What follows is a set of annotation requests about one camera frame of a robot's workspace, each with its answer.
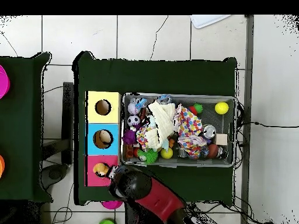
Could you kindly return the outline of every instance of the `lime green ball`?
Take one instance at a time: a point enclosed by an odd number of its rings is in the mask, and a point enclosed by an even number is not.
[[[197,113],[201,113],[203,111],[203,106],[201,104],[195,103],[193,107],[196,109]]]
[[[164,159],[170,159],[173,155],[173,151],[171,148],[168,148],[168,151],[166,151],[166,149],[162,149],[160,154]]]
[[[228,104],[226,102],[218,102],[216,105],[215,105],[215,111],[216,113],[218,114],[225,114],[227,113],[228,111]]]
[[[114,224],[111,220],[102,220],[99,224]]]

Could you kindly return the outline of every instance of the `table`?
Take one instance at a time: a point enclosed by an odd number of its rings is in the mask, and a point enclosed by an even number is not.
[[[50,55],[0,57],[11,82],[9,92],[0,100],[0,154],[5,159],[0,200],[51,201],[40,186],[41,75]]]
[[[74,60],[74,200],[113,200],[107,187],[84,186],[85,91],[170,93],[235,96],[235,58],[224,61],[126,61],[98,60],[81,52]],[[233,167],[148,166],[185,201],[217,200],[232,204]]]

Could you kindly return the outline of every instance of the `pink panel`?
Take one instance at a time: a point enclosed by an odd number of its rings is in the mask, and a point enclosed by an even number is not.
[[[98,177],[92,170],[97,163],[106,163],[108,166],[117,166],[117,155],[89,155],[87,158],[87,186],[109,186],[108,178]]]

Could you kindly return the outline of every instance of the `pink bowl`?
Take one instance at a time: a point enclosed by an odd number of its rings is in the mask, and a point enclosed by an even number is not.
[[[4,68],[0,65],[0,99],[6,95],[10,85],[9,78]]]
[[[119,208],[122,204],[123,204],[122,201],[105,201],[105,202],[102,202],[102,205],[103,205],[106,209],[117,209],[117,208]]]

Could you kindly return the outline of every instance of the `gray storage bin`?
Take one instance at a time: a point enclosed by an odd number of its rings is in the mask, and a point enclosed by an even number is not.
[[[146,98],[149,100],[156,100],[162,94],[150,94],[150,93],[126,93],[122,96],[121,102],[121,112],[122,112],[122,122],[121,122],[121,137],[124,131],[127,129],[127,119],[130,113],[127,111],[127,106],[132,98]],[[197,167],[230,167],[235,162],[235,152],[236,152],[236,116],[237,116],[237,104],[234,97],[229,96],[201,96],[201,95],[185,95],[185,94],[169,94],[172,98],[172,103],[182,104],[183,107],[189,107],[195,103],[200,103],[203,106],[202,113],[198,114],[199,119],[201,119],[202,124],[211,124],[216,128],[217,133],[228,135],[228,156],[224,160],[220,159],[203,159],[191,160],[189,158],[178,157],[178,150],[176,149],[179,145],[176,142],[173,150],[173,156],[170,159],[164,159],[160,155],[155,163],[149,164],[148,166],[166,166],[166,167],[176,167],[176,166],[197,166]],[[224,115],[219,115],[215,112],[215,105],[218,102],[226,102],[229,105],[229,110]],[[123,143],[121,139],[120,147],[120,159],[124,164],[135,164],[146,166],[146,163],[140,161],[138,158],[126,158],[126,144]]]

